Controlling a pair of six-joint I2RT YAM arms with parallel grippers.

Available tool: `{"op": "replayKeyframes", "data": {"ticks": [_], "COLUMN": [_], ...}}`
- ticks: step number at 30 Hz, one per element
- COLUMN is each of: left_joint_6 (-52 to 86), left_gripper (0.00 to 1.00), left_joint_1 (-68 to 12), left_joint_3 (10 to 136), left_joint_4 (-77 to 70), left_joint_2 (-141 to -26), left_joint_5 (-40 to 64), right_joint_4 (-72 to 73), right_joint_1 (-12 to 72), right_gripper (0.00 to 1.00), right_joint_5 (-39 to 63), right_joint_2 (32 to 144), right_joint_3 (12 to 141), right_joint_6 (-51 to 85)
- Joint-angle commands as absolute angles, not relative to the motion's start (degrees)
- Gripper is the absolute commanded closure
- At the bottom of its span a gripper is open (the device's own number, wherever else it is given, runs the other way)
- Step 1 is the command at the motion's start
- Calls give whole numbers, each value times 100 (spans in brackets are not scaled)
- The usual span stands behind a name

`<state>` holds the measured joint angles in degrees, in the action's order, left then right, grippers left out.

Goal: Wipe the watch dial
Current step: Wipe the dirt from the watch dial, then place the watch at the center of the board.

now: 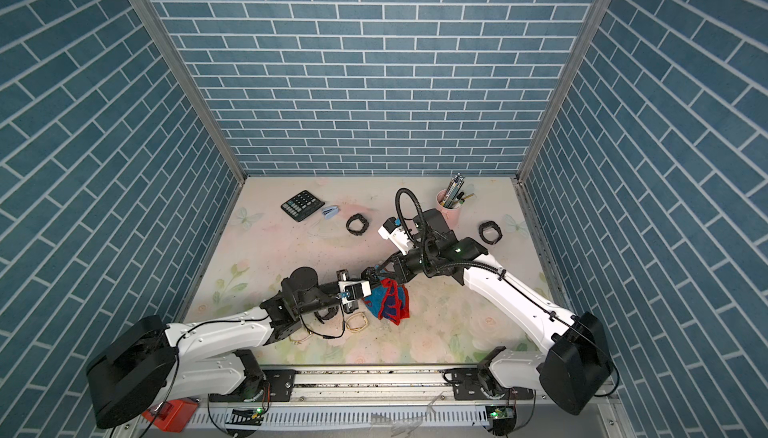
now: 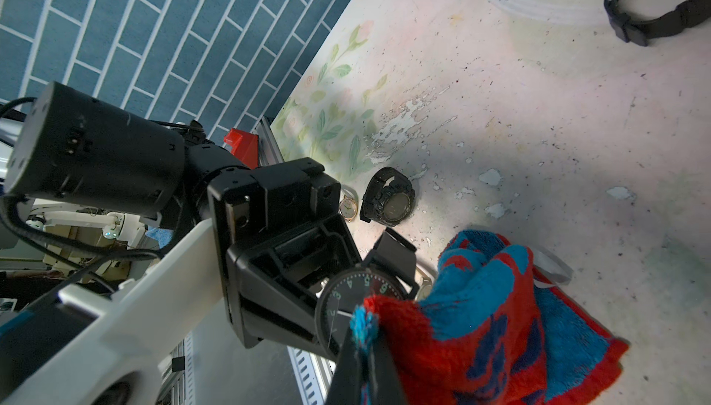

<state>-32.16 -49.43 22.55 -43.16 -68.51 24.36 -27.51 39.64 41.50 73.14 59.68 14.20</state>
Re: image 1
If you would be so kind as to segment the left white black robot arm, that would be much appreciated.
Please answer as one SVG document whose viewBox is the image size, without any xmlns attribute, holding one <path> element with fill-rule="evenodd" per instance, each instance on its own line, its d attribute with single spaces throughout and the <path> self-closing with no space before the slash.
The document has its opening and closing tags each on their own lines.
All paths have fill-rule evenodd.
<svg viewBox="0 0 768 438">
<path fill-rule="evenodd" d="M 166 401 L 218 394 L 255 396 L 264 379 L 252 351 L 288 338 L 315 312 L 352 312 L 380 281 L 344 270 L 322 284 L 300 267 L 272 298 L 244 312 L 196 323 L 140 319 L 86 367 L 96 425 L 116 428 Z"/>
</svg>

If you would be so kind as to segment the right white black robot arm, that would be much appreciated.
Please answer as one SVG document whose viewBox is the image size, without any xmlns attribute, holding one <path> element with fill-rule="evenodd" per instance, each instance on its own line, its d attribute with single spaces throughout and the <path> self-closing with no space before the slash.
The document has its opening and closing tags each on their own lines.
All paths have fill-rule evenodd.
<svg viewBox="0 0 768 438">
<path fill-rule="evenodd" d="M 391 217 L 378 233 L 397 250 L 367 269 L 366 279 L 405 284 L 419 274 L 451 277 L 493 304 L 534 342 L 539 352 L 527 363 L 506 349 L 482 361 L 484 386 L 490 393 L 538 388 L 572 415 L 599 397 L 616 367 L 605 327 L 595 315 L 576 315 L 535 292 L 475 239 L 458 239 L 434 209 L 412 222 Z"/>
</svg>

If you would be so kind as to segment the red blue towel cloth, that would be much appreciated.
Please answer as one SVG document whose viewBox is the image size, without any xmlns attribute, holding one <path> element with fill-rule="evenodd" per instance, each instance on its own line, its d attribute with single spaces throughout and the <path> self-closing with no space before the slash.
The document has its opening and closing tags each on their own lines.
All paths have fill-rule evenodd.
<svg viewBox="0 0 768 438">
<path fill-rule="evenodd" d="M 363 299 L 368 311 L 378 320 L 399 326 L 410 317 L 409 295 L 404 285 L 392 279 L 383 279 L 371 294 Z"/>
</svg>

